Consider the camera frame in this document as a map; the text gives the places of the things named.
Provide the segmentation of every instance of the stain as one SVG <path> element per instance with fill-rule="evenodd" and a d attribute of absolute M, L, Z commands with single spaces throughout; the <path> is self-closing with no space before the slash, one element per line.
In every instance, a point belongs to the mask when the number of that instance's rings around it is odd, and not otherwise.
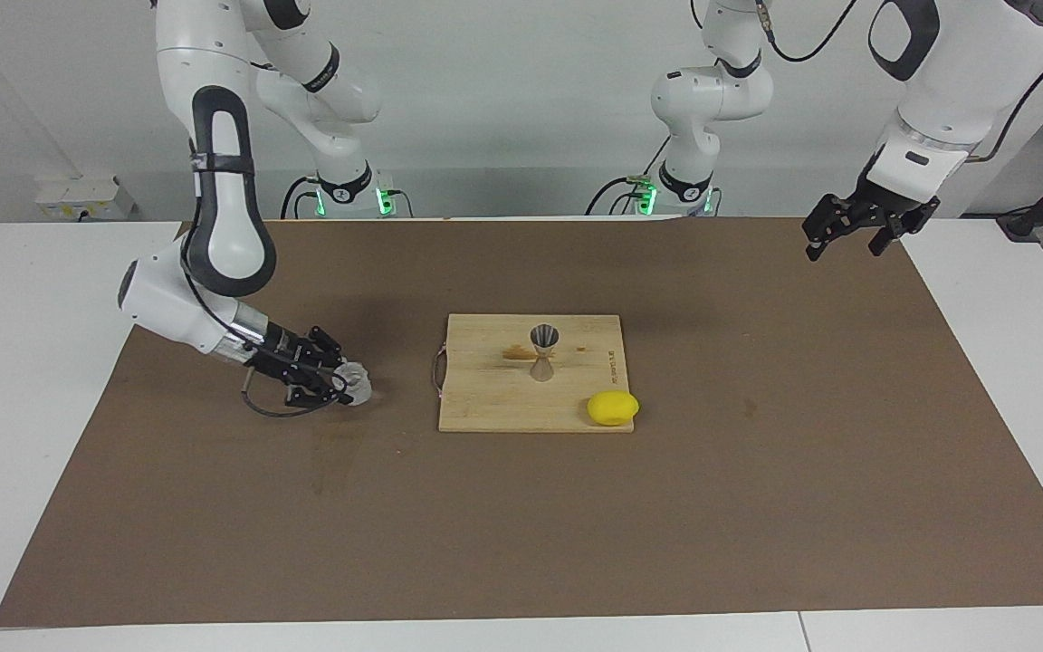
<path fill-rule="evenodd" d="M 409 433 L 394 435 L 391 443 L 393 455 L 398 457 L 413 454 L 413 450 L 416 449 L 416 441 L 414 441 L 413 437 L 409 436 Z"/>
<path fill-rule="evenodd" d="M 533 351 L 533 346 L 513 345 L 502 352 L 502 358 L 506 360 L 537 360 L 538 352 Z"/>

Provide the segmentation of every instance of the brown paper mat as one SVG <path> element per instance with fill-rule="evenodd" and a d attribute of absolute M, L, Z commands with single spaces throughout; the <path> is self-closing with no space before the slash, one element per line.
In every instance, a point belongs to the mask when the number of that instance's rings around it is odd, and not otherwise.
<path fill-rule="evenodd" d="M 380 396 L 265 420 L 240 368 L 137 330 L 0 627 L 1043 604 L 1043 490 L 899 247 L 809 264 L 794 220 L 272 232 L 252 305 Z M 438 434 L 453 312 L 620 314 L 637 433 Z"/>

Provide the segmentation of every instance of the black rubber grip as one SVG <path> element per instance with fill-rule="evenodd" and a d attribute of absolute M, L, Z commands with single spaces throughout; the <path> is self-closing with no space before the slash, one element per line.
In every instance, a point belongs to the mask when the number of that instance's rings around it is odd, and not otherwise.
<path fill-rule="evenodd" d="M 236 122 L 237 139 L 239 140 L 240 155 L 232 156 L 233 160 L 240 161 L 238 167 L 251 167 L 251 138 L 248 132 L 248 108 L 244 107 L 244 100 L 239 95 L 223 88 L 222 86 L 205 86 L 195 92 L 191 99 L 192 116 L 195 120 L 195 153 L 194 156 L 201 156 L 204 161 L 218 161 L 214 151 L 215 144 L 212 138 L 212 121 L 216 114 L 224 113 L 232 116 Z M 257 183 L 256 175 L 243 170 L 221 170 L 221 173 L 240 174 L 244 178 L 244 206 L 248 208 L 248 218 L 256 228 L 260 238 L 261 247 L 264 248 L 264 263 L 260 269 L 248 277 L 224 276 L 216 270 L 209 257 L 209 246 L 211 245 L 212 232 L 216 230 L 216 219 L 219 216 L 219 202 L 216 199 L 216 170 L 200 170 L 199 190 L 200 208 L 199 218 L 195 220 L 195 227 L 192 231 L 186 260 L 191 276 L 205 286 L 212 292 L 222 294 L 224 297 L 242 297 L 245 294 L 258 292 L 264 288 L 272 277 L 272 272 L 276 270 L 276 246 L 272 243 L 272 238 L 264 227 L 264 219 L 260 217 L 260 210 L 257 208 Z"/>
<path fill-rule="evenodd" d="M 336 45 L 332 45 L 332 43 L 330 45 L 333 48 L 333 53 L 328 57 L 324 70 L 319 71 L 319 74 L 312 81 L 304 86 L 306 91 L 310 93 L 318 93 L 321 88 L 326 87 L 328 82 L 333 81 L 333 78 L 336 77 L 336 71 L 340 69 L 340 50 L 336 49 Z"/>
<path fill-rule="evenodd" d="M 367 189 L 368 184 L 373 179 L 373 169 L 368 167 L 368 162 L 365 162 L 365 170 L 360 173 L 359 177 L 354 178 L 348 183 L 332 183 L 324 182 L 323 178 L 319 180 L 319 186 L 328 193 L 328 196 L 333 198 L 333 201 L 338 203 L 351 203 L 357 195 L 363 193 Z"/>
<path fill-rule="evenodd" d="M 903 15 L 903 20 L 912 29 L 912 37 L 907 42 L 907 48 L 896 58 L 895 62 L 884 58 L 876 52 L 872 43 L 872 31 L 876 26 L 876 20 L 888 4 L 894 4 Z M 868 29 L 868 48 L 872 51 L 876 63 L 880 64 L 887 74 L 893 75 L 899 81 L 912 79 L 912 75 L 920 70 L 923 59 L 928 57 L 931 46 L 937 44 L 940 37 L 940 10 L 937 9 L 937 0 L 884 0 L 880 5 L 880 10 L 876 11 L 872 26 Z"/>
<path fill-rule="evenodd" d="M 268 17 L 280 29 L 298 28 L 308 19 L 308 14 L 301 14 L 295 0 L 264 0 Z"/>
<path fill-rule="evenodd" d="M 661 168 L 658 168 L 658 178 L 661 178 L 662 186 L 671 193 L 678 196 L 680 201 L 683 202 L 696 202 L 699 201 L 699 197 L 703 196 L 703 192 L 710 187 L 711 178 L 715 177 L 715 174 L 710 173 L 710 176 L 706 180 L 699 183 L 686 183 L 680 180 L 680 178 L 675 178 L 670 172 L 666 172 L 666 164 L 662 164 Z"/>

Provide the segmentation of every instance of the green led light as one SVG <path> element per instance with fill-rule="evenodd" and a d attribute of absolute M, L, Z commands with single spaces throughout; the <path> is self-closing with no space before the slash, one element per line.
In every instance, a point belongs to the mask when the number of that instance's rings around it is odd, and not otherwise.
<path fill-rule="evenodd" d="M 642 215 L 650 215 L 655 212 L 655 201 L 658 199 L 658 189 L 654 186 L 648 186 L 641 193 L 641 199 L 638 201 L 638 212 Z"/>
<path fill-rule="evenodd" d="M 392 214 L 394 209 L 393 199 L 390 199 L 388 193 L 381 189 L 377 189 L 377 206 L 381 208 L 381 217 Z"/>

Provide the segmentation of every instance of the power outlet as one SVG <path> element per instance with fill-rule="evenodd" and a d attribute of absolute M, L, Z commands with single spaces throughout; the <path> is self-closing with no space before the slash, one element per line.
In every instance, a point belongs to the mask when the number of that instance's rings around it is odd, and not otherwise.
<path fill-rule="evenodd" d="M 47 182 L 34 197 L 43 215 L 50 219 L 83 220 L 128 219 L 136 201 L 120 186 L 119 178 L 76 178 L 73 182 Z"/>

